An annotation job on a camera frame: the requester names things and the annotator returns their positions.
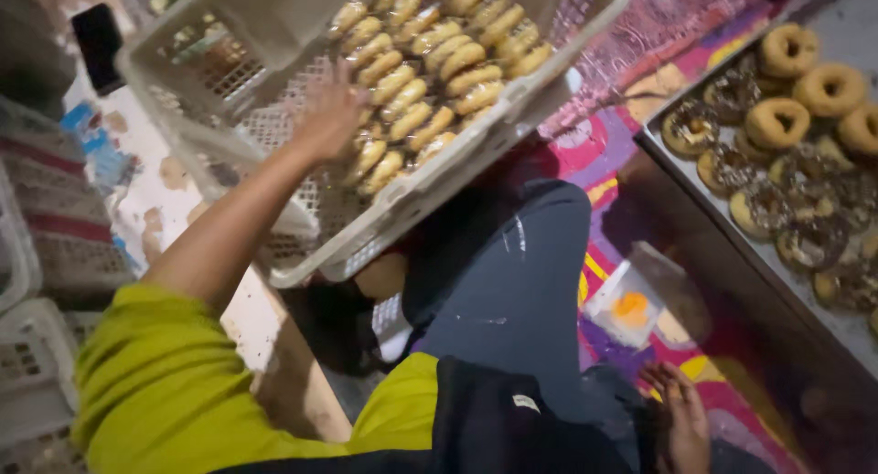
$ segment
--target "black smartphone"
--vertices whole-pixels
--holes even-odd
[[[113,65],[113,59],[122,47],[122,36],[110,7],[98,4],[73,16],[70,23],[85,59],[85,68],[89,71],[91,86],[97,94],[103,97],[125,85]]]

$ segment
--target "hand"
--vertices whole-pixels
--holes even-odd
[[[286,147],[305,152],[319,163],[343,155],[368,95],[351,84],[350,64],[343,58],[336,64],[324,59],[317,69],[317,76],[305,86],[304,111],[293,107],[291,101],[284,107],[296,121]]]
[[[679,368],[648,363],[639,376],[661,396],[656,466],[662,474],[708,474],[710,429],[696,387]],[[644,397],[652,399],[646,393]]]

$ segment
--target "yellow-green shirt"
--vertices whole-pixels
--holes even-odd
[[[436,358],[414,354],[372,393],[346,443],[274,429],[252,376],[201,301],[120,289],[76,363],[72,437],[96,474],[209,472],[290,457],[430,449]]]

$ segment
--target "baking tray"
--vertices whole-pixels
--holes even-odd
[[[878,341],[870,334],[868,315],[829,311],[820,305],[811,288],[810,276],[791,271],[778,257],[774,243],[747,237],[731,220],[728,201],[712,194],[698,177],[696,162],[670,152],[661,137],[661,125],[669,111],[690,96],[700,98],[708,82],[737,64],[744,54],[755,49],[767,31],[785,21],[796,21],[816,31],[822,42],[821,60],[840,61],[861,70],[869,87],[869,98],[878,100],[878,43],[875,42],[878,41],[878,10],[874,3],[875,0],[792,0],[773,23],[666,102],[647,120],[637,142],[707,211],[742,255],[816,334],[825,335],[828,330],[872,379],[878,381]],[[731,134],[731,130],[724,129],[721,139],[730,143]],[[815,342],[826,345],[821,338]]]

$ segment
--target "orange object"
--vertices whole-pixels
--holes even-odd
[[[649,319],[646,317],[646,296],[639,292],[626,292],[624,296],[613,301],[610,311],[613,316],[627,326],[643,327]]]

